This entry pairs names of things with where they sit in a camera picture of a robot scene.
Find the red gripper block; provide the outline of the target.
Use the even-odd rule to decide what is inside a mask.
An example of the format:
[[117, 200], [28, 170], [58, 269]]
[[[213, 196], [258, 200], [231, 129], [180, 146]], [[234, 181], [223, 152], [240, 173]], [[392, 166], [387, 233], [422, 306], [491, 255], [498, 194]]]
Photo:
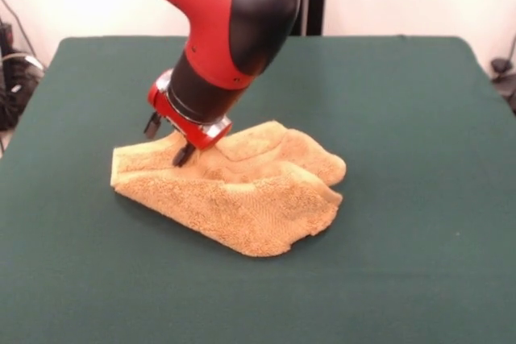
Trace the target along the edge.
[[184, 135], [187, 143], [173, 158], [173, 166], [180, 168], [188, 162], [194, 153], [194, 147], [198, 150], [205, 150], [213, 147], [227, 135], [231, 129], [231, 120], [227, 116], [223, 116], [212, 124], [192, 122], [173, 108], [167, 91], [165, 79], [158, 79], [152, 84], [148, 92], [148, 102], [154, 108], [154, 113], [144, 128], [144, 134], [146, 137], [155, 137], [160, 129], [161, 120], [165, 119]]

